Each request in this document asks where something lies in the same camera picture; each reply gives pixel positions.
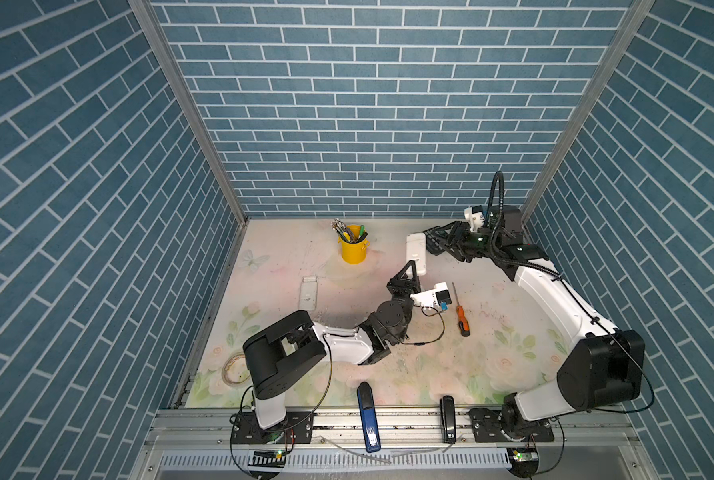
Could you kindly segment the white remote control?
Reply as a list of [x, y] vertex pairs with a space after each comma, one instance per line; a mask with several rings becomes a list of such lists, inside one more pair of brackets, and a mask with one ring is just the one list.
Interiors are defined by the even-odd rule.
[[299, 294], [299, 309], [314, 311], [317, 305], [318, 277], [305, 276], [302, 279]]
[[413, 233], [407, 236], [406, 259], [415, 263], [419, 276], [424, 276], [427, 273], [427, 248], [424, 233]]

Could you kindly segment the orange black handled screwdriver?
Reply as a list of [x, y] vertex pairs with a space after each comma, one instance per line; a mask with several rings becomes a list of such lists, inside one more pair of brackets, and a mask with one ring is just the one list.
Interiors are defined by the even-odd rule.
[[458, 318], [459, 331], [463, 337], [469, 337], [471, 335], [471, 329], [468, 318], [466, 317], [465, 309], [460, 302], [455, 284], [452, 284], [452, 288], [453, 298], [456, 302], [456, 314]]

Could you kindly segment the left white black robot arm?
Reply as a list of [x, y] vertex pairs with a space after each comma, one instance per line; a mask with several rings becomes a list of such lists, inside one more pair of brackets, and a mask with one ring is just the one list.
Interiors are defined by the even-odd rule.
[[297, 310], [245, 341], [243, 352], [261, 429], [281, 425], [287, 415], [286, 392], [322, 360], [372, 365], [406, 340], [414, 296], [422, 292], [416, 262], [408, 261], [387, 289], [392, 298], [356, 327], [329, 327]]

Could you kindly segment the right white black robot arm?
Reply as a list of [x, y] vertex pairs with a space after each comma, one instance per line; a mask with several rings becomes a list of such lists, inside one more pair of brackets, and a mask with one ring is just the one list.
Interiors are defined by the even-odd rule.
[[568, 342], [568, 356], [553, 380], [506, 397], [504, 424], [608, 410], [640, 396], [648, 382], [643, 338], [600, 314], [539, 246], [525, 242], [518, 208], [471, 208], [464, 220], [432, 227], [424, 235], [432, 255], [447, 252], [466, 263], [491, 260], [538, 303]]

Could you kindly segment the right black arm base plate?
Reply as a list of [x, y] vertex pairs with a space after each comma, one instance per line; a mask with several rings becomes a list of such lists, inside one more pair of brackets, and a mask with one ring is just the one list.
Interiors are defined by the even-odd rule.
[[500, 410], [477, 407], [468, 412], [475, 441], [478, 443], [528, 442], [547, 443], [555, 440], [547, 419], [527, 421], [508, 405]]

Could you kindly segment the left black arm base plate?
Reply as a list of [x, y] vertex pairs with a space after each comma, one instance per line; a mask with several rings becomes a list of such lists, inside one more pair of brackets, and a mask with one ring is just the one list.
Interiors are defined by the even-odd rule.
[[233, 426], [231, 441], [236, 444], [271, 445], [284, 443], [310, 444], [314, 429], [314, 415], [308, 411], [288, 411], [285, 419], [268, 429], [258, 423], [256, 414], [235, 413], [230, 417]]

